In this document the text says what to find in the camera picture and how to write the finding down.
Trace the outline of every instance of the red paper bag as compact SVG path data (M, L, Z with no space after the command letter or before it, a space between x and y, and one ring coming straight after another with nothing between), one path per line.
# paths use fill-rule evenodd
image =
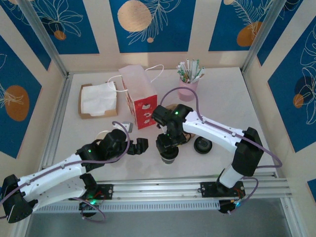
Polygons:
M118 70L122 75L127 104L135 118L138 129L156 122L151 118L157 107L157 92L151 85L141 65L129 65Z

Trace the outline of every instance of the cardboard tray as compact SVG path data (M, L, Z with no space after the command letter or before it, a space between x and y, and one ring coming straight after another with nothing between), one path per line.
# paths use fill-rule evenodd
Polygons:
M104 115L99 115L99 116L91 116L90 114L82 114L81 113L81 92L82 88L85 86L92 86L92 84L84 84L80 88L80 93L79 93L79 100L78 100L78 113L82 119L96 119L96 118L106 118L106 117L113 117L118 115L118 98L117 98L117 104L114 110L107 110L104 112Z

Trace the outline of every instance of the white tissue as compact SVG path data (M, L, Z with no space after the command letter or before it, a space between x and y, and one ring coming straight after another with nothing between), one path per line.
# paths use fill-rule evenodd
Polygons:
M114 82L109 82L109 86L104 83L83 87L81 91L81 113L101 116L107 110L114 110L117 104L117 92L114 91Z

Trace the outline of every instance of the white table surface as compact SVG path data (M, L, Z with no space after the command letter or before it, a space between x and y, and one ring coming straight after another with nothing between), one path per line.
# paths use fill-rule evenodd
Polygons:
M149 70L148 75L154 78L160 70ZM103 130L112 130L112 121L134 121L128 109L124 93L118 92L118 116L109 118L81 119L78 114L78 99L80 86L91 83L98 85L110 77L119 75L118 72L75 74L73 77L66 113L61 129L54 163L58 163L75 153L83 145L91 143L95 136ZM153 82L158 93L158 103L162 96L178 86L176 70L165 70ZM114 78L118 90L122 90L120 78ZM239 68L206 69L205 76L199 82L197 94L200 101L202 115L225 125L241 128L255 128L260 135L262 144L267 147L259 121L256 117L249 94ZM195 109L195 101L181 102L177 92L170 93L163 105L183 103ZM198 154L193 143L193 138L188 144L179 147L179 155L173 164L162 162L156 148L156 138L162 133L155 125L138 130L136 126L130 134L131 139L142 137L149 139L149 148L142 155L125 155L116 163L106 164L91 173L97 181L105 180L132 180L153 178L180 178L202 175L218 175L232 162L234 154L229 153L217 144L213 144L210 153ZM272 158L264 154L259 165L273 164ZM256 173L275 171L274 168L260 169Z

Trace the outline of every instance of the black lens cap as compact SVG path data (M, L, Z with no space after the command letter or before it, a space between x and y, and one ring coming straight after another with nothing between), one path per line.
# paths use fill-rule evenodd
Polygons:
M212 149L212 147L213 147L213 143L204 137L198 137L194 141L194 149L196 150L197 153L200 153L203 155L207 154Z

